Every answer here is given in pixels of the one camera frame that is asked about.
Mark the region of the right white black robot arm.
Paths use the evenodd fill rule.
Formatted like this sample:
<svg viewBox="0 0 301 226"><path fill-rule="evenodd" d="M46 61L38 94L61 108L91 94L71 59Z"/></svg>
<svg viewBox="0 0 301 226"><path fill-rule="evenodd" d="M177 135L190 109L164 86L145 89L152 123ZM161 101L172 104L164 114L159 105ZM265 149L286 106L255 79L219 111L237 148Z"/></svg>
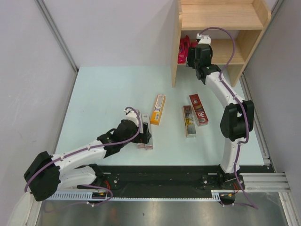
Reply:
<svg viewBox="0 0 301 226"><path fill-rule="evenodd" d="M212 64L212 56L211 46L204 43L189 47L187 55L188 67L196 70L197 79L211 89L224 109L220 122L225 137L223 158L210 185L221 189L244 188L243 177L239 174L240 149L249 141L249 133L253 130L254 103L234 92L222 69Z"/></svg>

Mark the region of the pink toothpaste box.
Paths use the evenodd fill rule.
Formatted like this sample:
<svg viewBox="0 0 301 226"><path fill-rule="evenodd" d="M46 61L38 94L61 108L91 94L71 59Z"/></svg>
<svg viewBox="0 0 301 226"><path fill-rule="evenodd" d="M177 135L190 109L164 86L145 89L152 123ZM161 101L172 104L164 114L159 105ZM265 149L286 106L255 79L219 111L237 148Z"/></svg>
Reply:
<svg viewBox="0 0 301 226"><path fill-rule="evenodd" d="M180 39L179 53L178 53L178 60L177 60L178 64L186 63L189 47L190 47L190 38L188 35L186 35L184 38Z"/></svg>
<svg viewBox="0 0 301 226"><path fill-rule="evenodd" d="M197 45L198 45L198 42L197 42L197 41L196 41L196 42L192 42L192 43L190 44L190 49L194 50L194 49L196 48Z"/></svg>

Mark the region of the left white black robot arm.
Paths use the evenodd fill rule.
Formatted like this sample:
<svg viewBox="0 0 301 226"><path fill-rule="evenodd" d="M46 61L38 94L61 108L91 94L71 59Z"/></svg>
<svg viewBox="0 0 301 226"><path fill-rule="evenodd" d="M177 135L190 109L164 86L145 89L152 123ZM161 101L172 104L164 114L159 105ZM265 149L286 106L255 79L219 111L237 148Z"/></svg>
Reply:
<svg viewBox="0 0 301 226"><path fill-rule="evenodd" d="M41 152L24 173L24 190L30 191L39 202L63 188L99 188L103 185L104 177L101 169L93 163L94 160L117 154L128 143L147 144L151 137L149 123L122 120L117 128L78 150L59 155Z"/></svg>

